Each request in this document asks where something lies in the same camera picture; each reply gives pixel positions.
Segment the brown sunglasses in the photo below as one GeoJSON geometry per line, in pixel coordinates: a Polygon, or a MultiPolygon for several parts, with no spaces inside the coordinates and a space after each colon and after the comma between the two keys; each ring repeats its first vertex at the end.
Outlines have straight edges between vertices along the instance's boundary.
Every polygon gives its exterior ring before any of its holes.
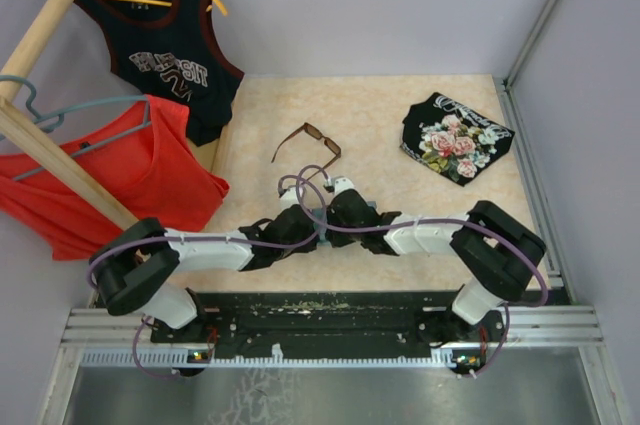
{"type": "Polygon", "coordinates": [[[334,172],[343,156],[343,140],[335,130],[305,121],[278,140],[269,166],[293,172],[296,166],[316,165],[315,169],[305,172],[308,178],[314,178],[322,172],[334,172]]]}

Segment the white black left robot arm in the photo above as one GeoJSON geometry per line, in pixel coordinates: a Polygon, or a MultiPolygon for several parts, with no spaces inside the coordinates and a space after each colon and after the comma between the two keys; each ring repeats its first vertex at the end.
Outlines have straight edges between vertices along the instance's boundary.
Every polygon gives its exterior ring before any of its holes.
{"type": "Polygon", "coordinates": [[[184,340],[208,329],[196,295],[169,282],[203,270],[248,272],[268,268],[293,253],[316,249],[319,231],[299,205],[227,233],[192,233],[143,219],[89,260],[88,281],[112,316],[143,313],[184,340]]]}

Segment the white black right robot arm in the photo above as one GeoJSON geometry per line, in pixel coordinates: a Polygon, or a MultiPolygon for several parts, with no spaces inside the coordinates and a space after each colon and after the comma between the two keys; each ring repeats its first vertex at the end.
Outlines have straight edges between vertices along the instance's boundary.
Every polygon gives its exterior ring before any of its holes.
{"type": "Polygon", "coordinates": [[[541,289],[535,307],[548,300],[538,265],[545,243],[487,200],[459,216],[426,218],[399,211],[379,213],[354,189],[338,193],[326,212],[326,239],[334,247],[358,242],[373,254],[455,255],[472,274],[449,306],[448,332],[470,340],[485,315],[503,303],[522,303],[531,280],[541,289]]]}

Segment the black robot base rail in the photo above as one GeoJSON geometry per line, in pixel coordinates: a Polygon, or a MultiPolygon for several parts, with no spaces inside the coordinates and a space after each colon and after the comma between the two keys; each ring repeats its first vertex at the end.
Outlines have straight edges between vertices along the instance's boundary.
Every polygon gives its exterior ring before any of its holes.
{"type": "Polygon", "coordinates": [[[443,367],[475,373],[509,330],[492,310],[476,325],[451,292],[204,293],[203,313],[173,330],[138,314],[111,317],[102,342],[130,346],[145,367],[443,367]]]}

